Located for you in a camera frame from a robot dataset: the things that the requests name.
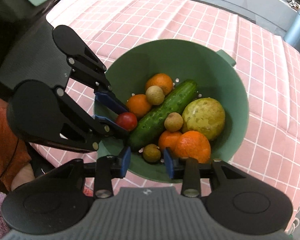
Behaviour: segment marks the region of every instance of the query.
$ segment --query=cherry tomato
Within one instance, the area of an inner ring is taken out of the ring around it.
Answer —
[[[138,124],[138,120],[133,113],[126,112],[119,114],[115,120],[115,123],[130,132],[135,129]]]

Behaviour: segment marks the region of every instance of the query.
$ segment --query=cucumber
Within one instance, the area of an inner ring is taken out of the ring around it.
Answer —
[[[138,151],[159,137],[165,131],[164,120],[167,116],[173,112],[182,114],[197,95],[197,87],[197,83],[191,79],[183,81],[168,94],[160,106],[146,114],[128,138],[127,144],[131,150]]]

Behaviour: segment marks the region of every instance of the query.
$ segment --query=table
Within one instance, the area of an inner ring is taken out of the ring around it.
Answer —
[[[215,51],[225,50],[236,61],[235,69],[247,91],[249,125],[235,167],[285,192],[300,205],[300,54],[290,45],[237,15],[190,0],[62,0],[47,15],[53,25],[72,27],[109,67],[129,49],[155,39],[184,39]],[[66,92],[90,115],[91,88],[69,80]],[[54,166],[74,158],[94,162],[97,153],[78,154],[36,146]],[[130,172],[113,179],[120,187],[164,187]],[[202,179],[202,194],[208,181]],[[91,188],[92,179],[86,186]]]

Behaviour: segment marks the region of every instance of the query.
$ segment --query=mandarin orange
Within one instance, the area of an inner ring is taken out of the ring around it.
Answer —
[[[202,133],[188,131],[179,137],[174,153],[179,158],[192,157],[199,163],[207,163],[210,160],[211,147]]]
[[[162,89],[164,95],[168,95],[172,88],[173,88],[173,82],[172,79],[163,73],[159,73],[154,75],[152,78],[150,78],[145,86],[145,91],[151,86],[158,86]]]
[[[179,137],[182,135],[181,132],[169,132],[169,131],[164,131],[158,141],[158,146],[160,148],[160,151],[163,151],[166,147],[170,147],[171,150],[174,152],[176,143],[179,139]]]
[[[146,95],[139,94],[130,97],[126,103],[129,112],[138,119],[144,117],[151,109],[151,104],[147,101]]]

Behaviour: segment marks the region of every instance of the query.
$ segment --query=gray textured grip plate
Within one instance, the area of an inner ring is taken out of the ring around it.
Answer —
[[[71,72],[63,54],[52,39],[53,27],[44,20],[29,30],[11,49],[0,68],[0,82],[10,89],[24,80],[38,80],[50,88],[66,88]]]
[[[117,196],[97,200],[89,213],[63,232],[30,236],[11,231],[4,240],[284,240],[283,231],[247,236],[217,224],[202,202],[179,195],[174,187],[121,188]]]

